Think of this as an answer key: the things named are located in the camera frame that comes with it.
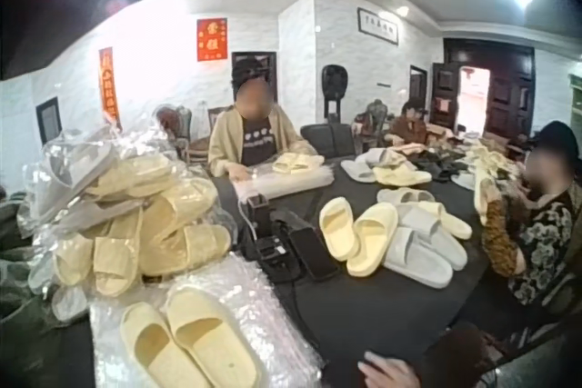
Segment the black table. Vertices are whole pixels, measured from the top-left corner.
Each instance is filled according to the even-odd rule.
[[[358,217],[376,202],[376,194],[383,186],[355,182],[339,165],[334,165],[336,180],[330,186],[275,199],[271,204],[283,206],[317,225],[321,208],[329,200],[344,196]],[[242,225],[234,188],[226,179],[216,180],[215,184],[222,207]],[[409,362],[418,360],[455,319],[488,266],[479,244],[481,225],[473,207],[473,192],[452,183],[431,183],[419,188],[430,191],[451,214],[474,229],[472,239],[464,243],[467,266],[462,272],[455,272],[446,289],[428,288],[384,268],[364,279],[341,273],[323,283],[306,278],[293,288],[277,287],[298,328],[307,338],[315,337],[312,340],[328,362],[324,375],[334,387],[361,383],[356,363],[366,350]]]

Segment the phone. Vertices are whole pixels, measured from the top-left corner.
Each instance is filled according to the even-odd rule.
[[[339,272],[336,262],[315,229],[307,227],[291,231],[289,241],[314,281],[323,281]]]

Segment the patterned sweater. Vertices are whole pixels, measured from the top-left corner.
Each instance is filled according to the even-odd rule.
[[[530,304],[544,294],[564,261],[572,232],[572,203],[567,193],[530,212],[529,221],[516,241],[507,235],[506,216],[501,201],[487,207],[483,247],[493,270],[509,277],[509,290],[522,304]],[[515,275],[517,250],[526,260],[526,270]]]

